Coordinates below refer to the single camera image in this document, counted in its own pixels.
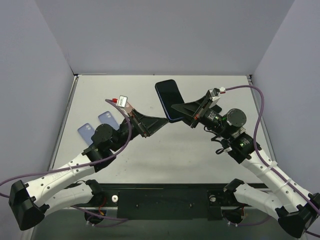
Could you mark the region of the pink phone case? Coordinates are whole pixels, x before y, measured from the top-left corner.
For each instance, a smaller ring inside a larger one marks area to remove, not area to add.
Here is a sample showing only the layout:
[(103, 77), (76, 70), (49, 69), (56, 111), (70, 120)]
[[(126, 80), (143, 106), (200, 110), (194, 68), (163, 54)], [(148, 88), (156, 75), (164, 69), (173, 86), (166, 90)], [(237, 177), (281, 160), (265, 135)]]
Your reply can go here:
[(132, 107), (132, 105), (131, 105), (129, 102), (127, 102), (127, 103), (125, 104), (124, 111), (125, 111), (128, 115), (131, 114), (131, 112), (132, 112), (133, 109), (134, 109), (134, 108)]

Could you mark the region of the small black phone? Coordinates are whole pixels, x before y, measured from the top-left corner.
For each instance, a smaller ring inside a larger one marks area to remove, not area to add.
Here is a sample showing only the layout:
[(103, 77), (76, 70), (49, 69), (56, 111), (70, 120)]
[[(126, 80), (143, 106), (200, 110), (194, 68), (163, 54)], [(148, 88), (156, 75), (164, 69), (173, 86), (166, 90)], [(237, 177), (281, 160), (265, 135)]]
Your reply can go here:
[(173, 79), (159, 81), (154, 87), (168, 121), (170, 123), (181, 121), (183, 115), (172, 108), (172, 105), (185, 103), (176, 81)]

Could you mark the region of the lilac phone case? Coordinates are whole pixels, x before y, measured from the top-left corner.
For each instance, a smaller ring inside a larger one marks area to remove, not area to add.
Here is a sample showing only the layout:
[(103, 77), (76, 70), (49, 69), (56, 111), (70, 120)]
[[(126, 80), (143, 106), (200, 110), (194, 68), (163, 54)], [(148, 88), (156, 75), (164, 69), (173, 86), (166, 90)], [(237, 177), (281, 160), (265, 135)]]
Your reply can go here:
[(120, 128), (119, 124), (117, 123), (116, 119), (113, 117), (110, 111), (101, 113), (98, 116), (98, 120), (100, 121), (101, 124), (108, 124), (115, 130), (118, 130)]

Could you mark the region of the blue phone case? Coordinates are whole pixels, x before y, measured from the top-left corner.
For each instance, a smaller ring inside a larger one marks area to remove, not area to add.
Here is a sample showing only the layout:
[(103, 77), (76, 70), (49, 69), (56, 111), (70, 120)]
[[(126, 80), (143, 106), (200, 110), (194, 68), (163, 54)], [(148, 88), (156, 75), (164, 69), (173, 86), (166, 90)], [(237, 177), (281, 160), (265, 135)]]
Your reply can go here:
[(95, 134), (95, 128), (89, 123), (85, 123), (77, 129), (78, 134), (85, 141), (85, 143), (90, 146), (93, 143), (92, 136)]

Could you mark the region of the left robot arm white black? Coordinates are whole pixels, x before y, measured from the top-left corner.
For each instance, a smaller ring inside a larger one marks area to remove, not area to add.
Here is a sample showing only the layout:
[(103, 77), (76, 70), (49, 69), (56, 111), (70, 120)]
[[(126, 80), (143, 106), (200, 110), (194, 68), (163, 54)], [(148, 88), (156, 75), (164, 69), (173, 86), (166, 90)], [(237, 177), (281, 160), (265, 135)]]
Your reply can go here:
[(26, 183), (13, 183), (8, 203), (19, 229), (31, 229), (47, 215), (69, 206), (105, 203), (106, 195), (96, 180), (82, 184), (77, 181), (110, 165), (116, 159), (114, 152), (138, 135), (150, 137), (167, 123), (166, 118), (146, 116), (132, 109), (118, 129), (100, 124), (91, 137), (91, 145), (56, 171)]

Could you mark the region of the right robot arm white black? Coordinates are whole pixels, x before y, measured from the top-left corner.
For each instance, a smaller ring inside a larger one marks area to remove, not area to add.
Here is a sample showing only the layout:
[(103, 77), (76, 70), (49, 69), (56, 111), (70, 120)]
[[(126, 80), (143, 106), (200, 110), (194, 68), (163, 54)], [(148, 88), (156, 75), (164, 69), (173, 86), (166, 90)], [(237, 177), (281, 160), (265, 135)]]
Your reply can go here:
[(183, 115), (191, 128), (202, 124), (222, 140), (222, 150), (238, 164), (252, 172), (271, 191), (263, 192), (240, 179), (234, 179), (223, 189), (224, 201), (252, 206), (277, 220), (290, 236), (299, 239), (318, 218), (319, 193), (310, 193), (289, 178), (254, 138), (246, 133), (245, 113), (233, 108), (221, 116), (215, 104), (219, 95), (208, 91), (199, 100), (174, 104), (172, 108)]

